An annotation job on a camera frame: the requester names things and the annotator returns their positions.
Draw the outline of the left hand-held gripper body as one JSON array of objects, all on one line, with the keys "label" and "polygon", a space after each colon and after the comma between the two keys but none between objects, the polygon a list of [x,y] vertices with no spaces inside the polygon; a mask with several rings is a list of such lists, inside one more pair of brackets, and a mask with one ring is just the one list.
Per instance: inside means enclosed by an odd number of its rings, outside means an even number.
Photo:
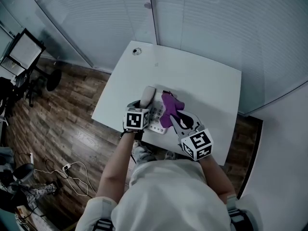
[{"label": "left hand-held gripper body", "polygon": [[135,140],[142,140],[144,129],[149,125],[149,109],[127,107],[123,117],[123,132],[135,133]]}]

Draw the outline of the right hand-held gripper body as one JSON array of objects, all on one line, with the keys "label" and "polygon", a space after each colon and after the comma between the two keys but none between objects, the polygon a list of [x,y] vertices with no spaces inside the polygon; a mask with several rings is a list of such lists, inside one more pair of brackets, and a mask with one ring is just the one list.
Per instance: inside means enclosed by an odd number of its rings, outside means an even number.
[{"label": "right hand-held gripper body", "polygon": [[209,129],[193,131],[189,135],[179,138],[182,150],[194,161],[205,158],[212,153],[213,139]]}]

